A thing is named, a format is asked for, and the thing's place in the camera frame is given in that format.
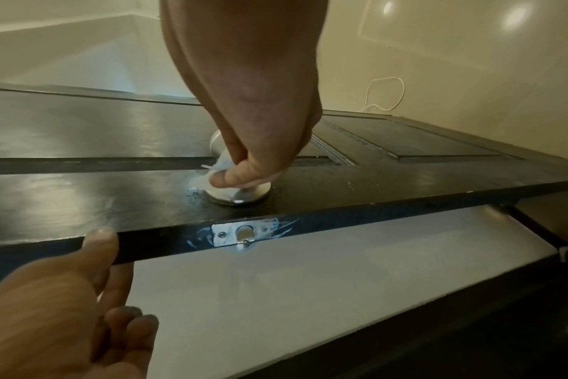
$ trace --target person's left hand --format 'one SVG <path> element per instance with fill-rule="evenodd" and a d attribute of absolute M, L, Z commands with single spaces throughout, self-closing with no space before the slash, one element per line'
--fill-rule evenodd
<path fill-rule="evenodd" d="M 134 264 L 110 267 L 118 248 L 115 232 L 94 232 L 0 283 L 0 378 L 146 377 L 159 321 L 125 306 Z"/>

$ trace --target bare skin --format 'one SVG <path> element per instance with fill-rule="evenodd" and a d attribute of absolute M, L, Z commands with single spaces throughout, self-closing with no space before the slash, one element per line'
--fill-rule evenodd
<path fill-rule="evenodd" d="M 0 379 L 145 378 L 159 321 L 125 306 L 134 265 L 110 268 L 117 252 L 96 232 L 0 283 Z"/>
<path fill-rule="evenodd" d="M 327 0 L 160 0 L 164 38 L 234 163 L 214 187 L 280 176 L 321 118 L 316 46 Z"/>

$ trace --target round metal plate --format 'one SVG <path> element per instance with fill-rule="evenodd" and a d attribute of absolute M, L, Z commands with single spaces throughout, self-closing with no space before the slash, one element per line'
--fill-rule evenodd
<path fill-rule="evenodd" d="M 265 183 L 247 189 L 223 188 L 207 189 L 205 192 L 209 198 L 219 204 L 224 205 L 245 205 L 251 204 L 266 197 L 272 189 L 271 183 Z"/>

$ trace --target silver door knob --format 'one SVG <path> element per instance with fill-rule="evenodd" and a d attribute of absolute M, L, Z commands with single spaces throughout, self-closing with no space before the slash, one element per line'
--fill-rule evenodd
<path fill-rule="evenodd" d="M 219 158 L 226 149 L 222 133 L 218 130 L 209 140 L 209 151 L 215 158 Z M 244 205 L 251 204 L 266 197 L 272 189 L 271 183 L 260 184 L 255 187 L 237 189 L 207 189 L 207 195 L 216 203 L 225 205 Z"/>

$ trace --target white cable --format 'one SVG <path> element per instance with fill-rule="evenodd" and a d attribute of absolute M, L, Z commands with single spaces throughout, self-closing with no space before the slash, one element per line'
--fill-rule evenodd
<path fill-rule="evenodd" d="M 377 105 L 377 104 L 370 104 L 370 105 L 367 105 L 367 99 L 368 99 L 369 96 L 370 96 L 370 88 L 371 88 L 371 85 L 372 85 L 374 82 L 386 81 L 386 80 L 388 80 L 388 79 L 398 79 L 399 81 L 401 81 L 401 84 L 403 85 L 403 93 L 401 93 L 401 97 L 398 99 L 398 101 L 396 102 L 396 104 L 395 104 L 392 108 L 388 108 L 388 109 L 384 109 L 384 108 L 380 107 L 380 106 Z M 390 77 L 382 77 L 382 78 L 380 78 L 380 79 L 373 79 L 373 80 L 370 82 L 370 84 L 367 86 L 367 92 L 365 92 L 365 103 L 363 103 L 363 107 L 362 107 L 360 110 L 358 110 L 357 112 L 363 112 L 365 109 L 367 109 L 367 108 L 369 108 L 369 107 L 376 107 L 376 108 L 378 108 L 378 109 L 381 109 L 381 110 L 384 111 L 384 112 L 392 111 L 394 108 L 396 108 L 396 106 L 398 106 L 398 104 L 401 103 L 401 101 L 403 100 L 403 97 L 404 97 L 404 82 L 403 82 L 403 80 L 402 80 L 401 78 L 399 78 L 398 76 L 390 76 Z"/>

